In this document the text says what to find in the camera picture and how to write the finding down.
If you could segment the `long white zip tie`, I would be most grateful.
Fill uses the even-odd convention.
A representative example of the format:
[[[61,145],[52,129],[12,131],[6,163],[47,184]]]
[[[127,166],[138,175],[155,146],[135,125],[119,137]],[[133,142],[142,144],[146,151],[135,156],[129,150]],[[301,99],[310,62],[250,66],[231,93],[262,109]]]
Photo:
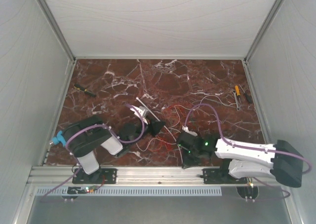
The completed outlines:
[[[141,99],[139,97],[136,97],[136,100],[145,108],[148,110],[148,112],[159,122],[161,122],[161,120],[145,105],[144,102],[141,101]],[[171,137],[173,138],[174,142],[176,142],[176,138],[175,136],[172,134],[172,132],[166,127],[166,125],[164,126],[164,129],[171,135]],[[180,148],[180,145],[178,145],[176,143],[179,153],[180,153],[180,158],[181,158],[181,166],[183,165],[183,155],[182,155],[182,151]]]

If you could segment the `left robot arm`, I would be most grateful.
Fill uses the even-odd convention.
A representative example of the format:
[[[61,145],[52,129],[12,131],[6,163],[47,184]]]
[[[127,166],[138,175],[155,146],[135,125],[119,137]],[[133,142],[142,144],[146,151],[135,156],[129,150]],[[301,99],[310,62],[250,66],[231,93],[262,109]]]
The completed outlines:
[[[119,157],[147,134],[155,137],[165,126],[164,121],[146,116],[144,123],[125,123],[118,135],[113,135],[99,116],[91,116],[73,123],[58,132],[59,141],[77,159],[84,171],[84,178],[91,184],[100,181],[102,172],[94,150],[103,147],[109,154]]]

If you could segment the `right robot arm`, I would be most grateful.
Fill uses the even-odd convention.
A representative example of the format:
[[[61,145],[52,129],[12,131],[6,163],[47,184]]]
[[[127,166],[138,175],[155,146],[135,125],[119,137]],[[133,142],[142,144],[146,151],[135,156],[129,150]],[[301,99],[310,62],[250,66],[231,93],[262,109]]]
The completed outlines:
[[[204,168],[205,184],[245,184],[247,178],[269,178],[279,184],[299,188],[302,185],[301,154],[287,141],[276,144],[252,144],[191,132],[181,132],[177,144],[183,150],[183,168],[197,166],[213,155],[222,159],[218,168]]]

